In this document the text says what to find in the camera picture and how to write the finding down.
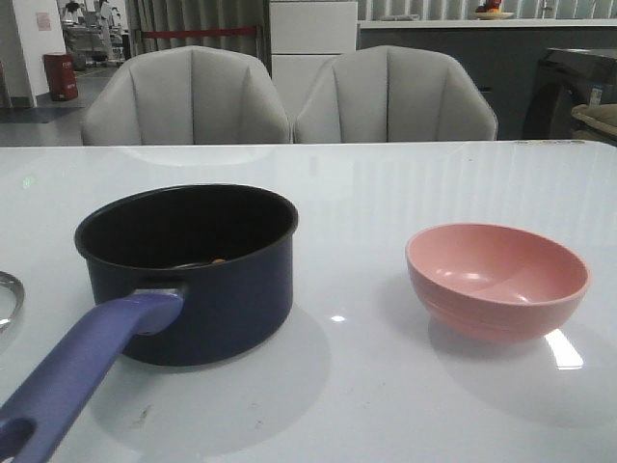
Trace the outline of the dark blue saucepan purple handle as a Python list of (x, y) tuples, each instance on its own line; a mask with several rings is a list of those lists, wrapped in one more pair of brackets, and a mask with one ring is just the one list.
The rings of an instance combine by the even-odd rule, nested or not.
[(199, 366), (271, 337), (292, 306), (298, 221), (288, 199), (237, 184), (155, 189), (87, 216), (74, 244), (94, 307), (2, 405), (2, 458), (47, 461), (120, 355)]

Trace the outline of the pink plastic bowl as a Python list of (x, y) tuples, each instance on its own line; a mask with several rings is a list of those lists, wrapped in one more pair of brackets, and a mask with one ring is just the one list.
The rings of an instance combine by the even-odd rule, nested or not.
[(567, 247), (521, 229), (480, 223), (418, 232), (405, 256), (421, 304), (475, 340), (535, 340), (561, 327), (590, 284)]

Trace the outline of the glass pot lid purple knob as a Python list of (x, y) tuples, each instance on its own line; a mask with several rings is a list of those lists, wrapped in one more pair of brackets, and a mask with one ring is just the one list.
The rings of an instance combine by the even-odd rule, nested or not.
[(1, 333), (5, 334), (18, 321), (25, 299), (23, 283), (14, 275), (1, 272)]

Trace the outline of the right grey upholstered chair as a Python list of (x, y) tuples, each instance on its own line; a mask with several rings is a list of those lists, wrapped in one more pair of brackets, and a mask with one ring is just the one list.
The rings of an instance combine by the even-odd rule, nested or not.
[(449, 55), (380, 45), (318, 70), (293, 124), (297, 144), (493, 141), (498, 122)]

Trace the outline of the grey upholstered chair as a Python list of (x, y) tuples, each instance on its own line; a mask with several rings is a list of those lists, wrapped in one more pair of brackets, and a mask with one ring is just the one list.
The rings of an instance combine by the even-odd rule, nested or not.
[(290, 123), (258, 58), (205, 46), (126, 61), (85, 114), (86, 146), (287, 144)]
[(293, 124), (297, 144), (493, 141), (498, 122), (449, 55), (380, 45), (318, 70)]

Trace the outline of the left grey upholstered chair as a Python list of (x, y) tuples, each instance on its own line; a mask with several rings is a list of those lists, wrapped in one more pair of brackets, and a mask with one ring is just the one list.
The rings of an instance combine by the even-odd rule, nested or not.
[(205, 46), (126, 61), (85, 114), (86, 146), (287, 144), (290, 123), (258, 58)]

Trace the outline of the white cabinet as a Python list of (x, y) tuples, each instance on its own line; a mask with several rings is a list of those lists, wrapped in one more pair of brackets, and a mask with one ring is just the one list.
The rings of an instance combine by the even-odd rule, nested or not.
[(294, 119), (323, 63), (356, 49), (355, 1), (272, 1), (269, 6), (272, 79)]

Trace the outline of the red barrier tape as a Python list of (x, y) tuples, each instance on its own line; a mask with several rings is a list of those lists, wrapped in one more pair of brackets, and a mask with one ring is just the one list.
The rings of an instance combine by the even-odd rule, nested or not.
[(243, 36), (255, 36), (258, 30), (259, 28), (257, 26), (249, 26), (249, 27), (224, 28), (224, 29), (142, 31), (141, 36), (145, 39), (155, 39), (155, 40), (243, 37)]

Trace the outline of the fruit plate on counter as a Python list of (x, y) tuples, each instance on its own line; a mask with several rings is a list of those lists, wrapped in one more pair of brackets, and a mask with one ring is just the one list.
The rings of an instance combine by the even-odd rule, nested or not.
[(509, 19), (514, 16), (512, 12), (506, 12), (502, 9), (502, 0), (485, 0), (475, 8), (471, 17), (480, 20), (499, 20)]

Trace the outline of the red bin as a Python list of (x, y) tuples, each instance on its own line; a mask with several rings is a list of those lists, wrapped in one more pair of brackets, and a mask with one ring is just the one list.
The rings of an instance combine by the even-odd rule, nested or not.
[(68, 101), (78, 97), (78, 88), (72, 58), (67, 53), (43, 55), (50, 98), (53, 101)]

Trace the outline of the dark appliance at right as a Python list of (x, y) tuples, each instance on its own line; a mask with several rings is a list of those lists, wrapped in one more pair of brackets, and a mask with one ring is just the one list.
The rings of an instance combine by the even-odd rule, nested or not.
[(615, 101), (614, 48), (550, 48), (536, 68), (522, 137), (568, 139), (577, 125), (574, 107)]

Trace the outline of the beige cushion at right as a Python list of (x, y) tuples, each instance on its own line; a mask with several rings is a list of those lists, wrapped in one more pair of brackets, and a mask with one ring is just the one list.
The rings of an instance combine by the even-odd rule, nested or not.
[(617, 104), (575, 106), (571, 111), (575, 120), (573, 138), (597, 141), (616, 146)]

